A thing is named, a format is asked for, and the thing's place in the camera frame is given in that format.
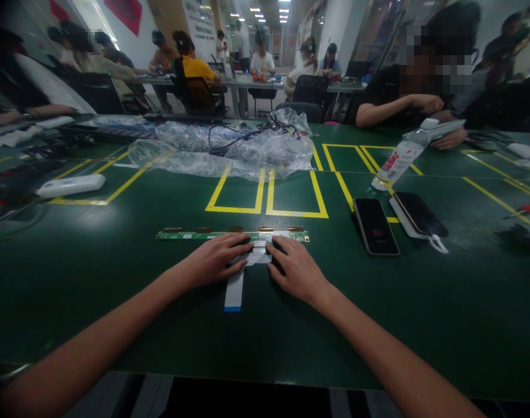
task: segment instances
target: screwdriver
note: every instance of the screwdriver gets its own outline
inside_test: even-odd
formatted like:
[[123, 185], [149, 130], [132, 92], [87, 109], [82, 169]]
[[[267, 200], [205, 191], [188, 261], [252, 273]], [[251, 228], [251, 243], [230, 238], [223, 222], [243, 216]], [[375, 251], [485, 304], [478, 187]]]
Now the screwdriver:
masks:
[[523, 215], [523, 214], [530, 215], [530, 204], [521, 206], [520, 209], [518, 209], [515, 214], [505, 216], [503, 219], [509, 219], [509, 218], [512, 218], [518, 215]]

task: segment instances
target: plastic bottle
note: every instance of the plastic bottle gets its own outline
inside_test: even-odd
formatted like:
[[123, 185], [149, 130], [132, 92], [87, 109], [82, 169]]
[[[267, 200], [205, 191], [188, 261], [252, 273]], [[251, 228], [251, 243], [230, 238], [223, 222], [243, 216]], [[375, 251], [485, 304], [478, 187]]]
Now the plastic bottle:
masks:
[[430, 129], [439, 124], [437, 119], [425, 119], [415, 131], [402, 135], [402, 141], [383, 164], [371, 185], [377, 190], [388, 190], [420, 156], [431, 141]]

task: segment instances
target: smartphone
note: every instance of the smartphone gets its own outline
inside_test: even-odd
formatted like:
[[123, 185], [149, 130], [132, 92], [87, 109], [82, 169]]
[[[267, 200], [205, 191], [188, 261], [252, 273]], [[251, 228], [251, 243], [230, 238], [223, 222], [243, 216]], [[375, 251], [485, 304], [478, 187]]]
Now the smartphone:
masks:
[[354, 208], [365, 250], [371, 255], [400, 254], [381, 201], [354, 199]]
[[439, 237], [449, 236], [449, 231], [431, 212], [419, 194], [396, 192], [394, 197], [417, 233]]

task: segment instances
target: circuit board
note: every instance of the circuit board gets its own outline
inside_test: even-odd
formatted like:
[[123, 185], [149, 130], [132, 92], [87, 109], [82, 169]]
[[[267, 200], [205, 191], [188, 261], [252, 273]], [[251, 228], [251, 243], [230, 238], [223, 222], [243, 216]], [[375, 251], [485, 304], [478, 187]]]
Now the circuit board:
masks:
[[[249, 241], [271, 242], [273, 236], [282, 235], [299, 242], [309, 242], [307, 231], [301, 226], [290, 226], [288, 230], [275, 231], [272, 228], [261, 227], [256, 232], [246, 232], [241, 228], [229, 228], [228, 232], [244, 232], [250, 236]], [[211, 228], [198, 228], [195, 232], [184, 232], [181, 228], [164, 228], [156, 234], [156, 239], [161, 240], [208, 240], [224, 235], [228, 232], [213, 232]]]

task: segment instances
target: ceiling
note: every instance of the ceiling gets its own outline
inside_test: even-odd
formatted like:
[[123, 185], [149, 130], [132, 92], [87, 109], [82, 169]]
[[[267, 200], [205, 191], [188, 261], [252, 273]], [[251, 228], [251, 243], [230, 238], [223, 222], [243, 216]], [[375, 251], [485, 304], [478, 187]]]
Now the ceiling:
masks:
[[[248, 26], [260, 24], [276, 29], [282, 26], [288, 28], [297, 27], [318, 0], [291, 0], [290, 2], [279, 2], [278, 0], [218, 1], [224, 4], [226, 24], [235, 25], [237, 19], [243, 18]], [[250, 10], [252, 8], [258, 8], [261, 11], [252, 12]], [[280, 9], [288, 9], [290, 11], [290, 13], [282, 13], [283, 16], [288, 15], [288, 19], [285, 19], [288, 21], [287, 23], [280, 23]], [[238, 14], [240, 17], [230, 16], [230, 14]], [[255, 17], [255, 15], [263, 15], [264, 17]], [[265, 19], [266, 23], [258, 22], [258, 19]]]

